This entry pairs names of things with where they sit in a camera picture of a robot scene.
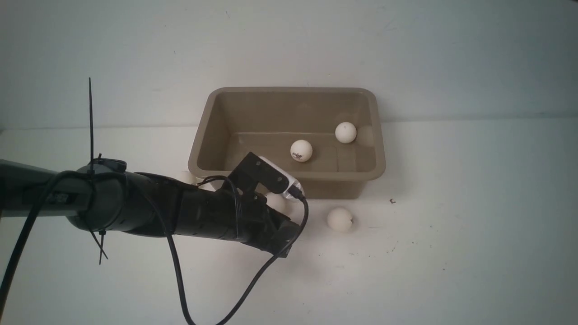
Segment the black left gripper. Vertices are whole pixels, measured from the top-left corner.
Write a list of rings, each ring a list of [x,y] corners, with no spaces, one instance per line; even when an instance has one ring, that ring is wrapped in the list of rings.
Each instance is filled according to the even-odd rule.
[[[239,242],[272,255],[285,258],[301,226],[266,205],[264,196],[240,197],[241,214],[237,215],[235,200],[229,190],[217,190],[217,239]]]

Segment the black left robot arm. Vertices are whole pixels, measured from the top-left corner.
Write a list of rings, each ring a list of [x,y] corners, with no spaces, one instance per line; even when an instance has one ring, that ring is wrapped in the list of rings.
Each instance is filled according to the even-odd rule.
[[[39,216],[65,216],[85,231],[166,234],[240,242],[284,258],[302,227],[267,204],[256,188],[302,201],[300,183],[265,158],[248,154],[221,181],[204,190],[171,177],[128,172],[122,160],[96,158],[58,181]]]

